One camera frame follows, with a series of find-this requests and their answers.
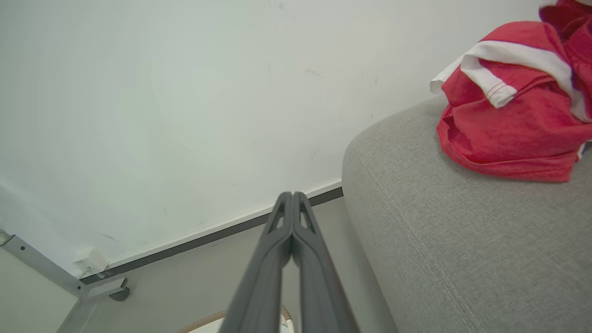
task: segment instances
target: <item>floor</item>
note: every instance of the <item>floor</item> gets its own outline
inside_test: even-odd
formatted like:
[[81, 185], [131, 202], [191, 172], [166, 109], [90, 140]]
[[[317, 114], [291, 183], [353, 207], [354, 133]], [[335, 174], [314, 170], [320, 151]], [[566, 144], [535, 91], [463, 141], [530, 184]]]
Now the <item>floor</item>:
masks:
[[[314, 208], [333, 262], [362, 332], [396, 332], [376, 277], [355, 235], [343, 198]], [[84, 333], [164, 333], [228, 307], [263, 226], [129, 272], [131, 296], [101, 299]], [[284, 268], [282, 303], [299, 332], [298, 268]]]

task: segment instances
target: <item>sofa cushion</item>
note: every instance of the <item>sofa cushion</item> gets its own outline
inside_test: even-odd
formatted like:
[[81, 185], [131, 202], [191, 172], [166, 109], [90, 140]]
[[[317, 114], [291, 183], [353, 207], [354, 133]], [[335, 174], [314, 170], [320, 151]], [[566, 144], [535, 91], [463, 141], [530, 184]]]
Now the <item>sofa cushion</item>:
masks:
[[439, 147], [436, 98], [349, 145], [343, 192], [401, 331], [592, 326], [592, 151], [565, 184], [472, 172]]

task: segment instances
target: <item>baseboard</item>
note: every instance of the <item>baseboard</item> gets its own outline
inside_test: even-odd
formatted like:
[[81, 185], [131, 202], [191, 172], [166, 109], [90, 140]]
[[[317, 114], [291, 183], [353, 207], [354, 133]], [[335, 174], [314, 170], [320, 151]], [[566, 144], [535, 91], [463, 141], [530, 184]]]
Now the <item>baseboard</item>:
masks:
[[[333, 198], [342, 196], [343, 193], [341, 192], [340, 188], [341, 179], [338, 179], [326, 185], [306, 191], [305, 194], [311, 200], [311, 204], [314, 206], [316, 204], [320, 204], [332, 200]], [[335, 193], [328, 196], [323, 195], [332, 191]], [[107, 271], [84, 277], [81, 280], [86, 284], [93, 283], [107, 277], [112, 277], [117, 274], [122, 274], [125, 271], [130, 271], [132, 269], [147, 265], [151, 262], [170, 257], [177, 253], [187, 251], [188, 249], [207, 244], [225, 236], [250, 229], [257, 225], [261, 225], [265, 223], [266, 215], [271, 212], [274, 204], [275, 203], [269, 204], [260, 209], [237, 216], [228, 221], [218, 223], [206, 229], [201, 229], [194, 233], [190, 233], [181, 238], [174, 239], [153, 248], [142, 250], [142, 252], [138, 252], [134, 255], [117, 258], [109, 263]]]

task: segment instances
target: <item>seam stitching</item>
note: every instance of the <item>seam stitching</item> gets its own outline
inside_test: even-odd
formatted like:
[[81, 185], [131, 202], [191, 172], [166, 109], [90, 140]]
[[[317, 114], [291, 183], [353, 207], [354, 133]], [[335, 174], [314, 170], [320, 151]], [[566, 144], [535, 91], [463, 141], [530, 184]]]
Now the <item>seam stitching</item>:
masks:
[[[378, 185], [378, 180], [376, 180], [376, 178], [374, 177], [374, 175], [373, 175], [371, 172], [369, 172], [369, 171], [368, 171], [368, 168], [367, 168], [367, 167], [366, 167], [366, 165], [365, 165], [365, 164], [362, 162], [361, 158], [360, 158], [360, 157], [358, 157], [358, 154], [354, 153], [353, 155], [356, 157], [356, 159], [358, 160], [358, 162], [359, 162], [359, 163], [360, 163], [360, 164], [363, 166], [363, 168], [365, 169], [366, 173], [367, 173], [368, 175], [370, 175], [370, 178], [373, 180], [373, 182], [375, 183], [376, 187], [379, 189], [379, 192], [382, 194], [382, 196], [383, 196], [384, 198], [388, 198], [388, 197], [386, 196], [386, 194], [384, 193], [384, 190], [383, 190], [383, 189], [382, 189], [382, 188], [381, 188], [381, 187]], [[399, 208], [398, 208], [396, 205], [394, 205], [394, 204], [390, 203], [390, 201], [389, 201], [389, 200], [386, 200], [386, 202], [387, 202], [387, 204], [388, 204], [388, 206], [389, 206], [389, 208], [390, 208], [390, 210], [391, 210], [391, 211], [393, 211], [393, 208], [395, 208], [395, 209], [396, 209], [396, 211], [398, 212], [398, 214], [399, 214], [399, 215], [400, 215], [400, 216], [401, 216], [401, 217], [402, 217], [404, 220], [406, 220], [406, 219], [405, 219], [405, 217], [403, 216], [403, 214], [401, 213], [401, 210], [400, 210], [400, 209], [399, 209]], [[460, 317], [460, 319], [462, 320], [463, 324], [465, 325], [465, 327], [466, 327], [466, 328], [469, 330], [469, 332], [470, 332], [470, 331], [471, 331], [471, 329], [470, 329], [470, 328], [469, 328], [469, 326], [467, 325], [467, 323], [466, 323], [466, 321], [464, 320], [464, 318], [463, 318], [463, 316], [461, 315], [461, 313], [458, 311], [458, 309], [457, 309], [457, 308], [456, 308], [456, 306], [454, 305], [454, 302], [452, 301], [452, 299], [450, 299], [450, 296], [449, 296], [449, 294], [452, 294], [452, 292], [450, 292], [450, 291], [446, 292], [446, 290], [444, 289], [444, 287], [442, 286], [442, 284], [441, 284], [441, 282], [440, 282], [440, 279], [439, 279], [439, 278], [436, 276], [436, 274], [435, 274], [435, 273], [434, 273], [434, 271], [432, 270], [432, 265], [430, 265], [430, 264], [428, 264], [428, 263], [427, 263], [427, 261], [426, 261], [426, 259], [425, 259], [424, 255], [423, 255], [423, 254], [422, 254], [422, 252], [421, 252], [421, 251], [418, 249], [418, 247], [417, 247], [417, 245], [415, 244], [415, 242], [413, 242], [413, 240], [411, 239], [411, 236], [410, 236], [410, 234], [411, 234], [411, 233], [410, 233], [410, 231], [408, 230], [408, 227], [407, 227], [407, 228], [405, 228], [405, 227], [403, 226], [403, 223], [401, 223], [400, 221], [399, 221], [399, 224], [400, 224], [400, 225], [401, 225], [401, 227], [403, 228], [403, 231], [405, 231], [405, 234], [407, 235], [407, 238], [409, 239], [409, 241], [411, 242], [411, 244], [413, 244], [413, 247], [415, 247], [415, 250], [417, 251], [417, 253], [418, 253], [418, 254], [421, 256], [421, 258], [422, 258], [423, 262], [426, 264], [426, 266], [427, 266], [427, 267], [428, 267], [428, 269], [430, 270], [430, 272], [431, 272], [432, 276], [433, 276], [433, 277], [436, 279], [436, 281], [437, 281], [437, 282], [438, 282], [438, 284], [440, 285], [440, 288], [442, 289], [442, 291], [443, 291], [443, 292], [444, 292], [444, 294], [446, 295], [446, 298], [448, 299], [448, 301], [450, 301], [450, 303], [451, 303], [452, 307], [454, 308], [454, 311], [455, 311], [455, 312], [458, 314], [458, 316], [459, 316], [459, 317]]]

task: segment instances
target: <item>white stripe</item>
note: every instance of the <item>white stripe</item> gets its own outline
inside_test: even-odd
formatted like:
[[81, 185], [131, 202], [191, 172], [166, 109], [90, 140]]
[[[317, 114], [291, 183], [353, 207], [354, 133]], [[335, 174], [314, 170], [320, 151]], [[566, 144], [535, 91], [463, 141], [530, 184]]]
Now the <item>white stripe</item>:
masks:
[[518, 92], [491, 73], [489, 69], [481, 66], [479, 58], [475, 56], [467, 54], [463, 57], [461, 71], [483, 90], [485, 97], [495, 108], [508, 104]]
[[[512, 89], [514, 88], [505, 86], [509, 88], [504, 87], [498, 90], [499, 95], [497, 92], [495, 92], [493, 93], [493, 96], [488, 96], [491, 89], [494, 89], [494, 84], [503, 85], [499, 83], [503, 81], [493, 75], [493, 73], [491, 73], [489, 70], [478, 64], [477, 58], [525, 66], [549, 74], [554, 78], [555, 81], [557, 81], [557, 85], [560, 87], [560, 89], [570, 97], [571, 113], [577, 119], [580, 119], [585, 123], [592, 123], [592, 119], [586, 113], [582, 93], [579, 90], [574, 89], [573, 85], [571, 84], [571, 66], [565, 63], [554, 52], [537, 49], [527, 45], [510, 43], [507, 41], [484, 40], [477, 43], [477, 45], [465, 53], [461, 58], [461, 70], [463, 73], [465, 73], [471, 78], [473, 82], [479, 85], [479, 87], [484, 91], [484, 94], [488, 100], [495, 107], [499, 107], [496, 106], [496, 104], [501, 104], [501, 106], [505, 105], [505, 103], [511, 99], [511, 96], [513, 95]], [[445, 75], [439, 75], [435, 77], [435, 79], [442, 79], [444, 76]]]
[[430, 91], [432, 92], [432, 94], [436, 94], [436, 95], [443, 95], [444, 94], [444, 92], [442, 91], [442, 85], [444, 84], [444, 82], [446, 82], [446, 80], [448, 80], [448, 78], [452, 75], [454, 70], [458, 66], [460, 66], [462, 58], [464, 56], [465, 55], [458, 57], [456, 60], [454, 60], [453, 63], [448, 65], [448, 67], [444, 68], [444, 70], [441, 71], [440, 74], [436, 75], [436, 77], [430, 81]]
[[584, 153], [584, 148], [586, 147], [586, 144], [583, 143], [580, 148], [578, 149], [578, 161], [580, 161], [582, 159], [583, 153]]

